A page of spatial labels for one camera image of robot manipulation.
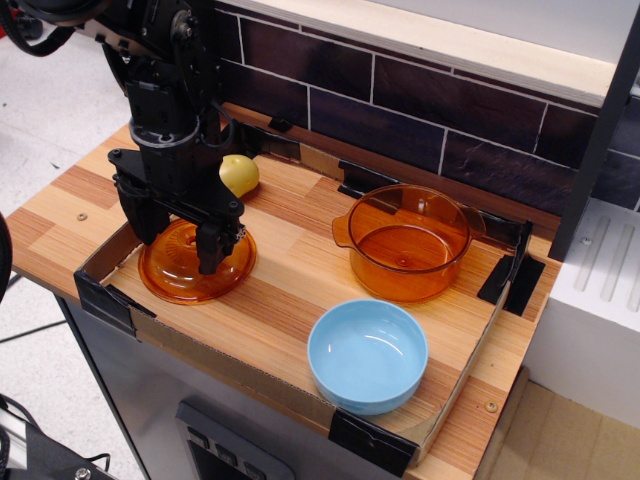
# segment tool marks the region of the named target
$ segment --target glass pot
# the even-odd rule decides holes
[[[418,302],[453,282],[471,240],[486,232],[478,210],[417,185],[392,185],[360,198],[333,221],[351,268],[374,295]]]

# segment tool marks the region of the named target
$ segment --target button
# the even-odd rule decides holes
[[[247,472],[247,476],[251,480],[267,480],[267,476],[264,474],[264,472],[262,470],[258,470],[249,462],[244,462],[244,470],[245,472]]]
[[[233,468],[236,468],[238,466],[238,460],[236,459],[236,456],[233,453],[231,453],[229,450],[227,450],[224,447],[221,447],[217,443],[216,443],[216,450],[218,451],[218,458],[222,460],[224,463],[228,463]]]
[[[189,440],[191,440],[199,447],[202,447],[205,450],[209,450],[209,440],[207,439],[207,437],[202,435],[200,432],[196,432],[191,427],[188,427],[187,430],[189,431]]]

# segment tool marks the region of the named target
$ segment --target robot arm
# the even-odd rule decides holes
[[[153,242],[175,214],[197,225],[200,273],[215,273],[243,237],[242,202],[220,180],[232,143],[220,133],[219,57],[206,0],[18,0],[35,18],[90,35],[131,106],[138,150],[114,150],[120,203],[138,238]]]

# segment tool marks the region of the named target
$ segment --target lemon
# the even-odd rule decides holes
[[[220,165],[220,179],[233,194],[240,198],[258,186],[258,166],[244,155],[225,155]]]

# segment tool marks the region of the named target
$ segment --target black control panel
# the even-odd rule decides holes
[[[295,480],[282,461],[187,403],[176,419],[201,480]]]

